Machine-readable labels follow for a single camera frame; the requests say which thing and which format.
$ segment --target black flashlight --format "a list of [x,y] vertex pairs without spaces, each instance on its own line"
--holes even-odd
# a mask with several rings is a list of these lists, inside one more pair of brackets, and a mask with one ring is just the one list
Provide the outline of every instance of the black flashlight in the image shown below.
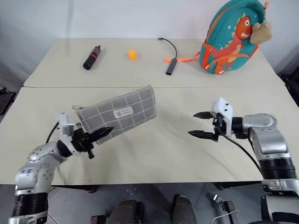
[[83,68],[85,68],[86,70],[90,70],[93,63],[99,56],[100,52],[101,52],[101,45],[95,46],[92,52],[90,53],[89,57],[87,58],[87,60],[84,62]]

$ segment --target small yellow toy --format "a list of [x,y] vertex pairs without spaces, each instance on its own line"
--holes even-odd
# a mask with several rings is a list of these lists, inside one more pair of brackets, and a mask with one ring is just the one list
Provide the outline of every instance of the small yellow toy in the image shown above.
[[128,57],[132,61],[136,61],[137,58],[137,52],[134,49],[128,50]]

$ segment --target white wall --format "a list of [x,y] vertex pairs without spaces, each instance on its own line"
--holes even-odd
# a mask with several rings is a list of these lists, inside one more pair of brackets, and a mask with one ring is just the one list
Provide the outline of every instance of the white wall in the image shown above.
[[[226,2],[0,0],[0,84],[4,76],[25,81],[58,37],[205,38],[211,19]],[[293,68],[292,57],[299,55],[299,0],[269,2],[274,37],[261,50],[278,73],[289,63]]]

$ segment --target white table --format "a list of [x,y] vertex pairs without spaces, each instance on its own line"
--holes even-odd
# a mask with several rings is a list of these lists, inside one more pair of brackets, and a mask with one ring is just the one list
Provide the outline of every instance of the white table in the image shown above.
[[[192,57],[204,40],[173,40],[179,57]],[[96,45],[102,52],[90,70],[83,63]],[[127,51],[137,51],[137,61]],[[172,76],[165,74],[165,57],[174,57],[173,47],[164,41],[146,39],[58,39],[26,87],[234,87],[283,85],[267,59],[258,50],[240,69],[224,75],[207,73],[199,60],[178,63]]]
[[[132,88],[22,88],[0,124],[0,183],[14,183],[16,171],[29,152],[45,142],[59,112],[77,122],[72,105],[89,106]],[[226,98],[235,116],[265,112],[278,119],[278,128],[299,167],[299,109],[282,85],[222,88],[154,88],[158,117],[103,145],[95,158],[72,156],[56,171],[54,185],[149,182],[256,181],[261,176],[235,145],[189,135],[212,130],[211,120],[193,118],[207,111],[216,98]],[[54,133],[53,140],[58,139]],[[253,154],[246,140],[238,140]]]

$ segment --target beige plush toy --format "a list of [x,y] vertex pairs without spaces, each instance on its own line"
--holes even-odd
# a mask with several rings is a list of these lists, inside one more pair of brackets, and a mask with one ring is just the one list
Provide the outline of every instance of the beige plush toy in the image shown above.
[[252,27],[250,43],[261,44],[272,38],[272,27],[268,22],[256,23]]

